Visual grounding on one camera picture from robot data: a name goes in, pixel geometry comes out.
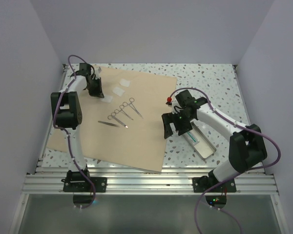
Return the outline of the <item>white gauze pad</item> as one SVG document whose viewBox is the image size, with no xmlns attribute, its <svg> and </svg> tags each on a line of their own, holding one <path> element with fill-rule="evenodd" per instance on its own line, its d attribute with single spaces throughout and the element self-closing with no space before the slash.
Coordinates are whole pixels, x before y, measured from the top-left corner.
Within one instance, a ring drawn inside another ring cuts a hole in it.
<svg viewBox="0 0 293 234">
<path fill-rule="evenodd" d="M 121 86 L 124 86 L 124 87 L 129 87 L 130 86 L 130 80 L 126 80 L 126 79 L 121 79 L 120 81 L 119 81 L 119 84 L 121 85 Z"/>
<path fill-rule="evenodd" d="M 100 101 L 104 103 L 111 103 L 113 101 L 113 96 L 105 95 L 103 98 L 100 99 Z"/>
<path fill-rule="evenodd" d="M 123 90 L 122 88 L 119 88 L 119 87 L 115 87 L 112 92 L 114 94 L 116 94 L 117 96 L 121 97 L 124 93 L 125 93 L 125 90 Z"/>
</svg>

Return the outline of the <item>green white suture packet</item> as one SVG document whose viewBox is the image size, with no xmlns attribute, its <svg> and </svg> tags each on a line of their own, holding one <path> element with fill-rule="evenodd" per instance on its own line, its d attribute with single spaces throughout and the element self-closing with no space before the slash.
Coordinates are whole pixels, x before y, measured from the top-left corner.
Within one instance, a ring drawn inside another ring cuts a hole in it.
<svg viewBox="0 0 293 234">
<path fill-rule="evenodd" d="M 187 135 L 188 135 L 189 141 L 191 142 L 193 146 L 199 143 L 198 138 L 193 133 L 187 132 Z"/>
</svg>

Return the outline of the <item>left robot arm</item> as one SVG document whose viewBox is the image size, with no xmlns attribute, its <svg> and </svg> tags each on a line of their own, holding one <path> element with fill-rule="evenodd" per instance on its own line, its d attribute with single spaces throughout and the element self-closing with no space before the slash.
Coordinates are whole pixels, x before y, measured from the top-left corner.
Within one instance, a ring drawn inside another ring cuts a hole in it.
<svg viewBox="0 0 293 234">
<path fill-rule="evenodd" d="M 53 127 L 62 132 L 68 148 L 68 174 L 80 174 L 76 177 L 74 185 L 83 192 L 89 190 L 92 185 L 80 139 L 83 114 L 79 95 L 84 90 L 87 90 L 91 97 L 104 97 L 100 67 L 80 63 L 79 70 L 73 71 L 68 84 L 50 96 Z"/>
</svg>

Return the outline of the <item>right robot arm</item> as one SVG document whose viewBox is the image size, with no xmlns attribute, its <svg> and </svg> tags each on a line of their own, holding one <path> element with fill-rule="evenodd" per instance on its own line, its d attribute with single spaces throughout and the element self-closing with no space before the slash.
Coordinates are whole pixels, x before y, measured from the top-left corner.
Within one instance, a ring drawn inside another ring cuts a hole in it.
<svg viewBox="0 0 293 234">
<path fill-rule="evenodd" d="M 253 125 L 239 125 L 231 117 L 216 110 L 207 95 L 194 98 L 188 89 L 176 95 L 178 111 L 162 114 L 164 138 L 173 135 L 174 127 L 178 135 L 193 129 L 191 122 L 199 120 L 211 126 L 229 142 L 228 159 L 202 178 L 212 191 L 225 186 L 225 180 L 246 172 L 267 158 L 266 146 L 261 129 Z"/>
</svg>

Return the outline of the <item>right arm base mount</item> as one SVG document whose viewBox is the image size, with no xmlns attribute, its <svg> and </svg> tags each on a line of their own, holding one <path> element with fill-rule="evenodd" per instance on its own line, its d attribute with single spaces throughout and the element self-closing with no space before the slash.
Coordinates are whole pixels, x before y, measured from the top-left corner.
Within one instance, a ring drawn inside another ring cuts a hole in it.
<svg viewBox="0 0 293 234">
<path fill-rule="evenodd" d="M 193 177 L 192 186 L 195 193 L 235 193 L 237 191 L 235 185 L 235 177 L 230 177 L 219 182 L 217 179 L 208 176 Z"/>
</svg>

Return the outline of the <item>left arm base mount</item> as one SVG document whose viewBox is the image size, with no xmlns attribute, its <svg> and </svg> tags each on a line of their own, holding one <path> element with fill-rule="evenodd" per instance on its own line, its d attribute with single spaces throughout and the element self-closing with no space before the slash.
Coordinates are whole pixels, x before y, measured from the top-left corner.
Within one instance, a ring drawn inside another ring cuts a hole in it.
<svg viewBox="0 0 293 234">
<path fill-rule="evenodd" d="M 105 193 L 107 186 L 106 177 L 92 177 L 88 170 L 82 172 L 87 178 L 85 178 L 80 172 L 67 172 L 66 177 L 61 180 L 64 192 L 94 192 L 91 187 L 93 184 L 96 192 Z"/>
</svg>

